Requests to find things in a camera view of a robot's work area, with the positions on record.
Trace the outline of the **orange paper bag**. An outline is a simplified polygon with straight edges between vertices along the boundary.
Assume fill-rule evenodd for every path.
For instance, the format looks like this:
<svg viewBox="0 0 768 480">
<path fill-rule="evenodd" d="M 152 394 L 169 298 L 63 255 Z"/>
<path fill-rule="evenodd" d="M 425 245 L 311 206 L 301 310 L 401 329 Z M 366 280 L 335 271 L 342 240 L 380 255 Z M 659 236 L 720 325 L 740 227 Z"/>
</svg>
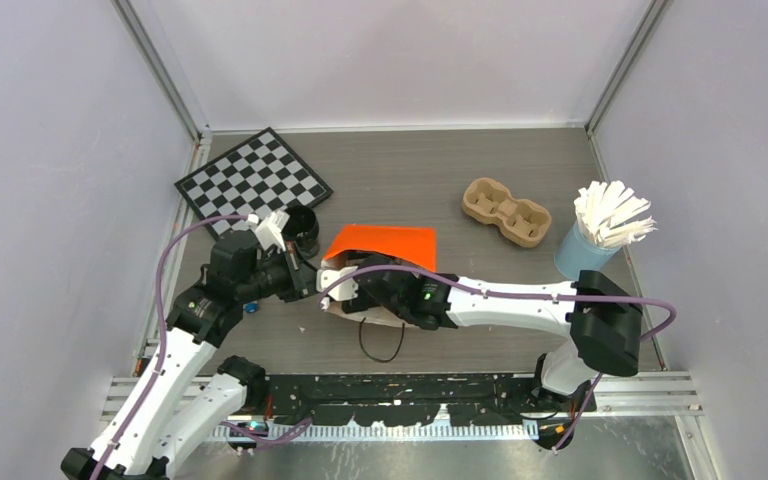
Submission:
<svg viewBox="0 0 768 480">
<path fill-rule="evenodd" d="M 343 227 L 323 256 L 319 269 L 342 269 L 357 266 L 360 271 L 374 266 L 409 266 L 436 269 L 436 233 L 430 227 L 376 226 L 352 224 Z M 441 326 L 446 317 L 444 295 L 437 289 L 436 304 L 440 305 Z M 334 302 L 325 311 L 340 316 L 340 302 Z M 386 364 L 392 362 L 402 348 L 405 327 L 400 330 L 399 344 L 387 358 L 375 357 L 368 352 L 363 342 L 364 326 L 371 323 L 358 323 L 358 343 L 363 354 L 370 360 Z"/>
</svg>

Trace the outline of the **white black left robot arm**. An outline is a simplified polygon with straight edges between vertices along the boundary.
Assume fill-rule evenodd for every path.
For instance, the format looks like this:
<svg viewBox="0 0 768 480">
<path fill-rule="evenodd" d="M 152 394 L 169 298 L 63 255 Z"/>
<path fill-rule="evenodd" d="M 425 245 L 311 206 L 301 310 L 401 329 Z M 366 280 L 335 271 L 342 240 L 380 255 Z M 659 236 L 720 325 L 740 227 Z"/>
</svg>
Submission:
<svg viewBox="0 0 768 480">
<path fill-rule="evenodd" d="M 69 479 L 171 479 L 229 415 L 258 412 L 269 396 L 263 367 L 230 356 L 186 406 L 202 367 L 243 319 L 246 304 L 270 296 L 289 303 L 316 292 L 317 270 L 288 241 L 264 247 L 251 231 L 224 235 L 200 277 L 174 300 L 162 342 L 103 433 L 61 462 Z"/>
</svg>

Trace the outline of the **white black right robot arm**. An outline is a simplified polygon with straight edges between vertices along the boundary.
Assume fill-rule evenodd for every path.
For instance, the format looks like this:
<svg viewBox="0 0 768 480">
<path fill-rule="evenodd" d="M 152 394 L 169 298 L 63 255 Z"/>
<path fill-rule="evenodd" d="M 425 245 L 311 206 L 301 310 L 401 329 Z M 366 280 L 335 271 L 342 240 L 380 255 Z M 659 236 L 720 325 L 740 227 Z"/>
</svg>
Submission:
<svg viewBox="0 0 768 480">
<path fill-rule="evenodd" d="M 531 397 L 556 410 L 599 374 L 639 372 L 642 310 L 599 271 L 575 281 L 527 285 L 434 274 L 371 254 L 355 266 L 321 271 L 319 289 L 333 311 L 357 321 L 422 330 L 503 326 L 563 338 L 536 367 Z"/>
</svg>

